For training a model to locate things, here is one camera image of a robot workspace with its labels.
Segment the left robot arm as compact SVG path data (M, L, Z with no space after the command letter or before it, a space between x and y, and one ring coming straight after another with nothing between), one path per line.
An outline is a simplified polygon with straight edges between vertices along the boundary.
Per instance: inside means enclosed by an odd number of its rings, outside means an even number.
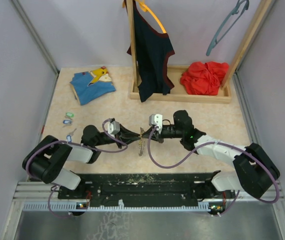
M23 160L27 174L45 184L68 189L75 198L83 197L87 187L76 173L64 168L65 162L94 163L101 153L120 153L138 141L140 135L112 121L100 132L94 125L83 129L80 143L58 140L47 135Z

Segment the blue key tag with key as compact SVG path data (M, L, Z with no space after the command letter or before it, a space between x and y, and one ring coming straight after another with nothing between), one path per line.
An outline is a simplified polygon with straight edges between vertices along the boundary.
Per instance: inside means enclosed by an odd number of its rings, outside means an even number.
M73 135L75 134L75 131L77 130L77 128L75 128L73 131L69 132L66 136L66 141L68 143L71 143L72 142L72 138L73 138Z

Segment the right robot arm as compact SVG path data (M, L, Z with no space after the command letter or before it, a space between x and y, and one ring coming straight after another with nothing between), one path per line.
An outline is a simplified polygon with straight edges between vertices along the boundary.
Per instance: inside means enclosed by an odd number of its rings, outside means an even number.
M151 142L163 143L165 139L179 139L180 144L189 152L221 161L234 168L233 172L218 172L205 186L206 193L217 198L224 191L245 191L253 198L263 201L262 196L270 187L275 188L276 203L280 198L277 179L280 171L268 154L257 143L241 146L215 139L198 130L186 110L173 114L173 123L164 124L161 114L149 117L150 128L142 134L147 139L147 151L151 152Z

